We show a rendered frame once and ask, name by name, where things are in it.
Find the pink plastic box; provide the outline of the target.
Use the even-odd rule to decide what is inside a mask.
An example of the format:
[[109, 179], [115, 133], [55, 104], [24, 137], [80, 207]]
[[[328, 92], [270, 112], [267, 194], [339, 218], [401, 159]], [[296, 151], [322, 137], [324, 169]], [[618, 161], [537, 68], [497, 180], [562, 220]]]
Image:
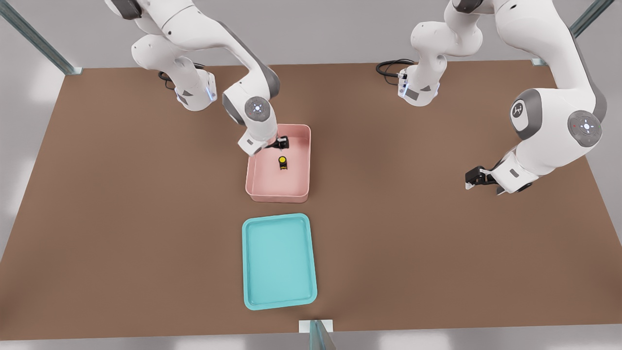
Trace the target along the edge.
[[[289, 149], [266, 148], [247, 162], [246, 192], [256, 202], [307, 201], [311, 170], [311, 129], [304, 124], [279, 124], [278, 132], [289, 138]], [[278, 157], [287, 158], [280, 170]]]

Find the pale blue-green tray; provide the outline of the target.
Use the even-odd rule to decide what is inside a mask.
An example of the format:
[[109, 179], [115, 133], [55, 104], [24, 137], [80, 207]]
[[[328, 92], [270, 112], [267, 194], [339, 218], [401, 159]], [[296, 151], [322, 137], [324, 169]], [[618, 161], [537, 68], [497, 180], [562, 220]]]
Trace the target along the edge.
[[309, 217], [288, 213], [247, 219], [242, 270], [249, 310], [313, 303], [318, 290]]

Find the silver frame post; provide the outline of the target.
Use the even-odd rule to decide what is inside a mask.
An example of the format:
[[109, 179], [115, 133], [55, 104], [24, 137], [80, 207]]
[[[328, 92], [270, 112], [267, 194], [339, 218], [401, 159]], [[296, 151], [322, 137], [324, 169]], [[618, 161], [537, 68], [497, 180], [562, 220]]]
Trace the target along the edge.
[[553, 0], [553, 4], [597, 67], [622, 55], [622, 0]]
[[0, 16], [11, 24], [22, 37], [38, 49], [46, 59], [60, 69], [64, 75], [82, 74], [82, 67], [74, 67], [59, 51], [53, 48], [53, 46], [49, 44], [49, 42], [9, 4], [9, 2], [7, 2], [7, 0], [0, 0]]
[[298, 332], [309, 334], [309, 350], [336, 350], [331, 339], [333, 319], [300, 320]]

